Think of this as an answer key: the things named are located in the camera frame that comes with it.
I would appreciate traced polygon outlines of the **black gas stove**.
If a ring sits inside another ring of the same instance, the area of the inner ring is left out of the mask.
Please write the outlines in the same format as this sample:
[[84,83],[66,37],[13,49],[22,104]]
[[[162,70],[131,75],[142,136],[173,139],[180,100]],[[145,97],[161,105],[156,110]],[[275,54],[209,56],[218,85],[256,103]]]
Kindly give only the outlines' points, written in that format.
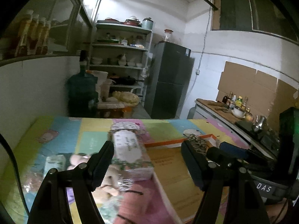
[[264,132],[261,143],[271,152],[278,152],[280,147],[279,136],[276,131],[269,128]]

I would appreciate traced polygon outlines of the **small green white packet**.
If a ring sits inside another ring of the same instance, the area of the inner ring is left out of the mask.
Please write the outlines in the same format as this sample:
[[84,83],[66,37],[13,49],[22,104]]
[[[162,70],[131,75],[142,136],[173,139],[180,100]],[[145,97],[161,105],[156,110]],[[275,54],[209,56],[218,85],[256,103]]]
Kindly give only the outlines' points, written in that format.
[[65,156],[64,155],[48,156],[45,162],[43,177],[45,177],[48,171],[52,168],[55,168],[58,171],[65,171],[66,170]]

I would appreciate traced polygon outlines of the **beige plush toy in bag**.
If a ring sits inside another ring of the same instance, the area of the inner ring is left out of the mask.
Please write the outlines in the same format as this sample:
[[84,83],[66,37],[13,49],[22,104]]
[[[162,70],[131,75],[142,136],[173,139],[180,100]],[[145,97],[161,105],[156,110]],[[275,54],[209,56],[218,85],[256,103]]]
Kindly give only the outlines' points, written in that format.
[[133,180],[126,173],[122,173],[120,167],[111,164],[99,187],[92,192],[96,204],[104,204],[111,197],[117,197],[122,191],[129,190],[133,185]]

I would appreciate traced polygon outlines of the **steel kettle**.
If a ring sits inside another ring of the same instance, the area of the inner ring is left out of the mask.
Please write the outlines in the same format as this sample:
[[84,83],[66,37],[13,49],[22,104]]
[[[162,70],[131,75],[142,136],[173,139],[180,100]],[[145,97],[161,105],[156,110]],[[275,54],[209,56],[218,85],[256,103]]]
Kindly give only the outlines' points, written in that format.
[[266,117],[263,115],[260,115],[260,116],[256,115],[255,121],[254,121],[251,129],[254,133],[258,133],[258,132],[263,131],[267,126],[268,126],[268,123],[266,121]]

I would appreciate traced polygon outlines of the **green tissue pack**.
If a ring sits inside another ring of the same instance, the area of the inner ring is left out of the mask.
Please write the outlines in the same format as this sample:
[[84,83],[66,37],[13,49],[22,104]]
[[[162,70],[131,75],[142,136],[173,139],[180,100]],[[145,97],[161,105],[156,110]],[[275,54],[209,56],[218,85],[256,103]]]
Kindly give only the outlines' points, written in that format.
[[86,155],[98,153],[107,141],[107,132],[85,131],[82,134],[78,152]]

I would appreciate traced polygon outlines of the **leopard print scrunchie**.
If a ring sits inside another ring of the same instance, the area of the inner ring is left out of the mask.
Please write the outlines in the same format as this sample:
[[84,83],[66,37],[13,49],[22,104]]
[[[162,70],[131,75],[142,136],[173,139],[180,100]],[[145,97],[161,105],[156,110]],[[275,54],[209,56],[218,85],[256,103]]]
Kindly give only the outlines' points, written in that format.
[[208,142],[205,139],[194,134],[189,135],[187,138],[197,153],[206,155]]

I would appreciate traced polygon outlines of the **white bowl on counter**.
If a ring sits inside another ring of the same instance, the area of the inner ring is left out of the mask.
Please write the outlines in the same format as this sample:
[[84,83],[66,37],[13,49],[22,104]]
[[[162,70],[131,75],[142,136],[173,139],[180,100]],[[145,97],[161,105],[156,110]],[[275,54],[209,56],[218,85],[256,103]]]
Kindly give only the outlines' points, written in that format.
[[236,117],[236,118],[244,118],[245,117],[245,111],[242,110],[241,108],[233,108],[231,110],[231,113]]

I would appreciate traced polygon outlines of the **yellow condiment bottle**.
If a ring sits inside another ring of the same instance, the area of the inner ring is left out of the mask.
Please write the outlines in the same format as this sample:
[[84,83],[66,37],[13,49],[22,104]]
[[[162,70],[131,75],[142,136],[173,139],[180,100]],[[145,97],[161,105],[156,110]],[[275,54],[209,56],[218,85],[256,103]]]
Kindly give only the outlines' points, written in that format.
[[237,100],[235,101],[236,106],[241,108],[242,107],[242,101],[243,101],[243,98],[241,96],[239,96],[237,98]]

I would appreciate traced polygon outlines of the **pink plush toy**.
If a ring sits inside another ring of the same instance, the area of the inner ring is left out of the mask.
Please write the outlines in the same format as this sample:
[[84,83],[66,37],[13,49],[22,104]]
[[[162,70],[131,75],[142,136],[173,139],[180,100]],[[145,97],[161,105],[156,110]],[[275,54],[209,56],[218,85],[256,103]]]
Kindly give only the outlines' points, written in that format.
[[174,223],[160,194],[153,188],[134,184],[123,194],[114,223]]

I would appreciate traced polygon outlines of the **floral tissue pack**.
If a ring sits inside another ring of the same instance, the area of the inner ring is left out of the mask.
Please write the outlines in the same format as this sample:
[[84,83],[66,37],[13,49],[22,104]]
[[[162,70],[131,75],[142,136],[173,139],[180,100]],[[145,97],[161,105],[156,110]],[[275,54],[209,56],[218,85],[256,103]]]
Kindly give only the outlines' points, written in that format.
[[144,134],[143,128],[129,121],[114,123],[108,133],[115,150],[112,164],[133,181],[149,180],[154,173],[154,165],[143,143]]

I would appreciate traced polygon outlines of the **yellow bag of food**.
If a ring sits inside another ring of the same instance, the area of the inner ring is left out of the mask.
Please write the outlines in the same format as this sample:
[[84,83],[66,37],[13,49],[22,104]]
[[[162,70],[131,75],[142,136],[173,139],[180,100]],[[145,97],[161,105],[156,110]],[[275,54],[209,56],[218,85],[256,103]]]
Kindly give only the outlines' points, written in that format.
[[128,107],[135,107],[139,104],[139,96],[130,91],[114,91],[112,96]]

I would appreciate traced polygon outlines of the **dark grey refrigerator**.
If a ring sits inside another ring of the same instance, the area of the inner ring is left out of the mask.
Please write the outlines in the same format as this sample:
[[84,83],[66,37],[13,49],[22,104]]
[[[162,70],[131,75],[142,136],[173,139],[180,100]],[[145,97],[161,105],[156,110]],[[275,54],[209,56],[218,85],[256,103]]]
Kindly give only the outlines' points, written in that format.
[[161,41],[154,48],[144,109],[152,119],[172,119],[184,102],[194,61],[191,50]]

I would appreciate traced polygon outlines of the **white metal shelf rack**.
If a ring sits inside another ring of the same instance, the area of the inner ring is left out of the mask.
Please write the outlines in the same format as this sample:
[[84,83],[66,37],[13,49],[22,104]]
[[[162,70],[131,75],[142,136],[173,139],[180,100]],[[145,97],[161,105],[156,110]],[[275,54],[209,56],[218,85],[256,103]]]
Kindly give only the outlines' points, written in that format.
[[152,27],[137,20],[96,22],[96,34],[89,43],[89,69],[107,73],[108,92],[103,99],[116,91],[129,91],[144,103],[153,35]]

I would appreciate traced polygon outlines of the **glass jar on refrigerator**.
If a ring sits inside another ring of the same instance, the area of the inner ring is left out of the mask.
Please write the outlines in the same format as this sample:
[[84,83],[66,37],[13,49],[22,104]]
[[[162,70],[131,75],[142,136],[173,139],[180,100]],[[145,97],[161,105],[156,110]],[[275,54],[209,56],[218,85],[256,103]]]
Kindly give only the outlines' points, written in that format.
[[173,30],[165,29],[164,30],[163,40],[166,41],[166,42],[171,42],[172,41],[172,34],[173,34]]

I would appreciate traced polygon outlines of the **cardboard wall panel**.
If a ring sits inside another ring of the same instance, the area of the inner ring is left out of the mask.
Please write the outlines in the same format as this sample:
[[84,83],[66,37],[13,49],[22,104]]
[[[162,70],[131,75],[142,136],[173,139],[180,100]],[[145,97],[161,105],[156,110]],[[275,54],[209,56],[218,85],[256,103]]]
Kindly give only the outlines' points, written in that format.
[[256,115],[263,115],[270,128],[279,130],[279,115],[290,107],[298,107],[298,89],[270,74],[226,62],[218,84],[217,100],[234,93],[248,98],[247,107]]

